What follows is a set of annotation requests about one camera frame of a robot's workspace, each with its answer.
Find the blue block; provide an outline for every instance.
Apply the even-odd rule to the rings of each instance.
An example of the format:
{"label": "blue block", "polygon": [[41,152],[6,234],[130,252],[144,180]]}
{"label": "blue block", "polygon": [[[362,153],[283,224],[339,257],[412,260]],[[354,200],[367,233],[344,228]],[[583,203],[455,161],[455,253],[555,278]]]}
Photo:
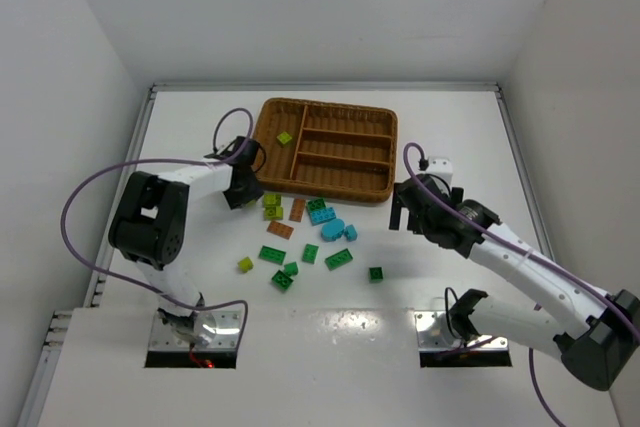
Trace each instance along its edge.
{"label": "blue block", "polygon": [[353,225],[350,225],[346,229],[344,229],[344,235],[347,237],[347,240],[349,242],[358,238],[358,232],[356,232],[356,228]]}
{"label": "blue block", "polygon": [[324,224],[325,222],[329,222],[336,218],[336,213],[333,210],[333,207],[329,207],[327,209],[316,210],[311,212],[311,225]]}
{"label": "blue block", "polygon": [[333,219],[322,226],[322,238],[327,242],[333,242],[342,237],[344,233],[344,221]]}

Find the white table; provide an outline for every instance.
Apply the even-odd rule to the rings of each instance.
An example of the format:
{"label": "white table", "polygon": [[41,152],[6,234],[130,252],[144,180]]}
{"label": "white table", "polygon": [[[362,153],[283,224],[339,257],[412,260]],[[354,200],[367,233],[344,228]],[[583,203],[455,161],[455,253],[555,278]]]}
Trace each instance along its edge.
{"label": "white table", "polygon": [[[247,107],[257,117],[276,96],[394,110],[399,151],[414,140],[428,155],[448,156],[454,185],[536,245],[494,91],[160,91],[140,157],[198,158],[226,110]],[[221,141],[245,130],[246,119],[232,117]],[[396,180],[406,178],[399,159]],[[230,212],[221,197],[193,205],[181,260],[208,303],[242,298],[250,305],[237,369],[144,369],[156,300],[109,280],[100,308],[74,313],[40,426],[553,425],[535,398],[520,346],[512,344],[512,368],[420,369],[418,362],[412,310],[442,308],[445,286],[533,305],[529,299],[455,253],[389,231],[389,201],[331,205],[359,232],[348,245],[355,260],[333,272],[323,259],[346,241],[323,242],[306,216],[290,223],[296,230],[287,241],[265,231],[259,207]],[[258,251],[269,245],[299,261],[306,243],[320,245],[316,264],[299,262],[300,274],[283,294],[269,282],[276,266],[257,259]],[[243,275],[236,262],[247,255],[256,265]],[[371,285],[367,268],[378,265],[385,280]],[[120,254],[110,268],[141,278]],[[565,423],[618,425],[608,394],[582,386],[541,354],[537,365],[543,392]]]}

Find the gray wall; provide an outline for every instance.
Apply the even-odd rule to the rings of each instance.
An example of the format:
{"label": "gray wall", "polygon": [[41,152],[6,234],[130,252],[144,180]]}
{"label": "gray wall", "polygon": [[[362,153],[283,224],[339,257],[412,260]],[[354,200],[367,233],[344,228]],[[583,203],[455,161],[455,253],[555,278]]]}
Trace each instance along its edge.
{"label": "gray wall", "polygon": [[491,80],[544,0],[87,0],[156,80]]}
{"label": "gray wall", "polygon": [[[0,0],[0,426],[14,426],[54,309],[88,273],[58,218],[72,188],[122,159],[142,93],[84,0]],[[79,199],[72,234],[93,258],[115,178]]]}
{"label": "gray wall", "polygon": [[[559,260],[640,294],[640,0],[548,0],[506,83]],[[637,426],[640,355],[613,388]]]}

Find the green block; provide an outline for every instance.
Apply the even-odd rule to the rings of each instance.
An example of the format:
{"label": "green block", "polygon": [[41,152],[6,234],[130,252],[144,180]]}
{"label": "green block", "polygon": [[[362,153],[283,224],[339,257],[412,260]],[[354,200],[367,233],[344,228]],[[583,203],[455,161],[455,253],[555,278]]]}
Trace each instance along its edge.
{"label": "green block", "polygon": [[309,213],[315,212],[316,210],[326,209],[327,206],[324,205],[324,199],[314,199],[307,202],[307,211]]}
{"label": "green block", "polygon": [[289,277],[298,275],[298,264],[296,262],[291,262],[290,264],[284,264],[284,273],[287,274]]}
{"label": "green block", "polygon": [[282,250],[272,249],[271,247],[263,245],[262,249],[260,249],[260,255],[258,255],[258,257],[260,257],[262,260],[268,260],[269,262],[273,262],[274,264],[282,265],[285,255],[287,255],[287,253]]}
{"label": "green block", "polygon": [[349,249],[341,250],[340,252],[330,255],[329,257],[324,259],[327,267],[329,267],[329,270],[337,269],[341,265],[348,264],[352,260],[353,256],[351,255],[351,252],[349,252]]}
{"label": "green block", "polygon": [[289,277],[287,274],[279,270],[276,272],[276,275],[271,277],[271,282],[273,282],[277,287],[280,288],[283,292],[286,292],[291,284],[293,284],[293,279]]}
{"label": "green block", "polygon": [[313,264],[316,261],[316,255],[318,255],[318,246],[313,244],[307,244],[304,246],[304,253],[302,254],[302,261],[309,264]]}
{"label": "green block", "polygon": [[280,194],[264,194],[262,196],[263,207],[278,207],[282,204],[282,196]]}
{"label": "green block", "polygon": [[378,282],[382,282],[383,279],[382,267],[369,267],[369,282],[377,284]]}
{"label": "green block", "polygon": [[280,206],[267,207],[264,209],[264,220],[282,220],[284,218],[284,209]]}
{"label": "green block", "polygon": [[245,257],[240,262],[238,262],[238,267],[240,267],[240,270],[246,274],[251,269],[253,269],[253,262],[251,262],[251,259],[249,257]]}
{"label": "green block", "polygon": [[291,136],[289,135],[289,132],[282,132],[280,135],[278,135],[278,136],[276,137],[276,139],[278,139],[278,143],[279,143],[281,146],[283,146],[283,147],[284,147],[284,146],[285,146],[285,145],[287,145],[289,142],[291,142],[291,140],[293,139],[293,137],[291,137]]}

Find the orange-brown block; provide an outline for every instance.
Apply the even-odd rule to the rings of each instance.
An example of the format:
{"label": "orange-brown block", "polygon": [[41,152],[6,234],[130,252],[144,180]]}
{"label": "orange-brown block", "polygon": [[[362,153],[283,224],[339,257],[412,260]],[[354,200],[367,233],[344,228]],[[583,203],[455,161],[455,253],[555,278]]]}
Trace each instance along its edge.
{"label": "orange-brown block", "polygon": [[289,214],[289,220],[300,222],[302,215],[304,214],[304,208],[307,202],[304,199],[293,199],[293,205],[291,206],[291,213]]}
{"label": "orange-brown block", "polygon": [[279,237],[289,240],[291,234],[293,234],[293,227],[289,227],[288,225],[272,220],[269,223],[269,227],[267,227],[267,232],[271,232],[272,234],[276,234]]}

